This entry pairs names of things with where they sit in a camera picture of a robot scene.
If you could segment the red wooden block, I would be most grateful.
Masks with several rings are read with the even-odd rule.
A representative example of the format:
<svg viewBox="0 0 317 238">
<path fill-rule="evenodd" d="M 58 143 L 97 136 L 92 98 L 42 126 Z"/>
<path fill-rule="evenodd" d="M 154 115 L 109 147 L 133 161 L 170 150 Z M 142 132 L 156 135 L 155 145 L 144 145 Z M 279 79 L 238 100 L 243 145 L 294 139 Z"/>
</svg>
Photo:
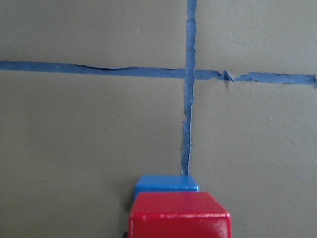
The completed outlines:
<svg viewBox="0 0 317 238">
<path fill-rule="evenodd" d="M 141 192 L 128 219 L 130 238 L 230 238 L 230 213 L 208 192 Z"/>
</svg>

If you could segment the blue wooden block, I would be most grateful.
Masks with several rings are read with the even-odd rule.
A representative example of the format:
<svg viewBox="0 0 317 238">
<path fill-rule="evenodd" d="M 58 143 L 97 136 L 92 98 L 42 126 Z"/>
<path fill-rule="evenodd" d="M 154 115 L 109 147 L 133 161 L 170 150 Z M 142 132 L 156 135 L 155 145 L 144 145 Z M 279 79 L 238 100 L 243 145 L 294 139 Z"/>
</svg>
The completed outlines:
<svg viewBox="0 0 317 238">
<path fill-rule="evenodd" d="M 191 176 L 143 175 L 134 187 L 134 199 L 141 192 L 174 191 L 200 191 L 200 187 Z"/>
</svg>

